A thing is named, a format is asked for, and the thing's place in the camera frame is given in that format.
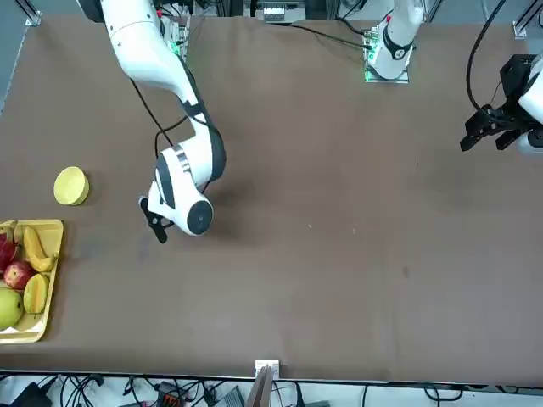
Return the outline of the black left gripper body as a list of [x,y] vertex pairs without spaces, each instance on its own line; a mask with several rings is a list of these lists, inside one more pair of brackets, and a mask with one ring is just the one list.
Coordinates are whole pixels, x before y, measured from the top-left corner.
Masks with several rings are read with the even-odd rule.
[[501,84],[506,101],[496,109],[496,118],[509,130],[526,132],[535,121],[520,106],[519,99],[529,82],[529,74],[535,54],[513,54],[500,69]]

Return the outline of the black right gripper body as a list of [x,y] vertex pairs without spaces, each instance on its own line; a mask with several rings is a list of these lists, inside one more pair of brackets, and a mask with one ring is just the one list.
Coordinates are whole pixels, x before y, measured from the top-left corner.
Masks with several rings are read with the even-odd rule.
[[174,222],[166,219],[162,215],[151,212],[148,209],[148,198],[141,196],[138,200],[140,209],[148,222],[148,226],[160,243],[165,243],[168,239],[166,230],[174,225]]

